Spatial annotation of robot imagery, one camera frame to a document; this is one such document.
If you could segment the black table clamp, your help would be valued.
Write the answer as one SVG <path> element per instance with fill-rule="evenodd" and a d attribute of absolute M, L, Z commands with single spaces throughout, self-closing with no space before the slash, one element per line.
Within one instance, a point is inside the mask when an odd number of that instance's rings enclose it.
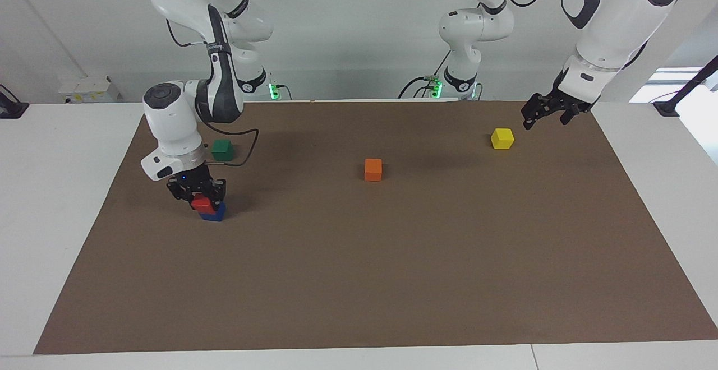
<path fill-rule="evenodd" d="M 0 84 L 0 119 L 20 119 L 29 107 L 29 103 L 20 101 L 18 97 Z"/>

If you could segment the blue cube block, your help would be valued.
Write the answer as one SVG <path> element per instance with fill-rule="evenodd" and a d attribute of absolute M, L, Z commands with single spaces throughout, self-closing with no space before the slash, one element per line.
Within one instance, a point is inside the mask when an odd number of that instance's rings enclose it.
<path fill-rule="evenodd" d="M 204 221 L 222 222 L 226 213 L 226 204 L 221 202 L 215 212 L 201 212 L 199 215 Z"/>

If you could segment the brown table mat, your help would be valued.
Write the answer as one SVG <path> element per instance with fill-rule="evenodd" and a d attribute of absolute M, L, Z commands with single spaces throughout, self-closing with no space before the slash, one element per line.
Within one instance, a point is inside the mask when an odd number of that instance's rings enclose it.
<path fill-rule="evenodd" d="M 142 119 L 34 352 L 718 339 L 595 117 L 520 108 L 250 104 L 219 223 L 141 170 Z"/>

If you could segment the black angled stand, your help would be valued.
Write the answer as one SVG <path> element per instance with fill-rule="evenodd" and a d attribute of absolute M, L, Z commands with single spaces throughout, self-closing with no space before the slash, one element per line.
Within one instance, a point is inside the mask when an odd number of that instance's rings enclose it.
<path fill-rule="evenodd" d="M 679 118 L 680 114 L 676 111 L 679 103 L 700 84 L 705 83 L 716 71 L 718 71 L 718 55 L 715 55 L 707 65 L 703 66 L 679 91 L 676 91 L 675 94 L 671 93 L 672 97 L 669 101 L 652 101 L 651 104 L 662 117 Z"/>

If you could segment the white wall box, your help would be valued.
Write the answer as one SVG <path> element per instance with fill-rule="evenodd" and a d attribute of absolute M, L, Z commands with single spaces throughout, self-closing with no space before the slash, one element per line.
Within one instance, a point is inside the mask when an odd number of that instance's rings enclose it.
<path fill-rule="evenodd" d="M 64 103 L 119 103 L 123 96 L 109 76 L 64 81 L 57 92 Z"/>

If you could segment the red cube block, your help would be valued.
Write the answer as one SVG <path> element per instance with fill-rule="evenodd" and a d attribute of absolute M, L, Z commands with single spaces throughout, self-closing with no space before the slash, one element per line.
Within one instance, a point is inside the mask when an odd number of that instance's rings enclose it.
<path fill-rule="evenodd" d="M 217 211 L 215 202 L 202 193 L 193 194 L 190 206 L 193 210 L 197 211 L 198 214 L 202 215 L 214 215 Z"/>

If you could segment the yellow cube block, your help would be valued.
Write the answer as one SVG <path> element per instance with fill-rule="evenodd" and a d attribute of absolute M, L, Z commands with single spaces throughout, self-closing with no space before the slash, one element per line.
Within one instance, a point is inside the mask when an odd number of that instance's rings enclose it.
<path fill-rule="evenodd" d="M 490 137 L 494 150 L 510 150 L 514 143 L 514 134 L 508 128 L 496 128 Z"/>

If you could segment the green cube block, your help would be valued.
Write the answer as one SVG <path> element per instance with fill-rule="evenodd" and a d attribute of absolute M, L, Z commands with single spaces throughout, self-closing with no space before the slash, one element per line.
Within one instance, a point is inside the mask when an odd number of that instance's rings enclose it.
<path fill-rule="evenodd" d="M 218 138 L 212 143 L 210 152 L 215 161 L 233 161 L 235 158 L 235 149 L 233 144 L 227 138 Z"/>

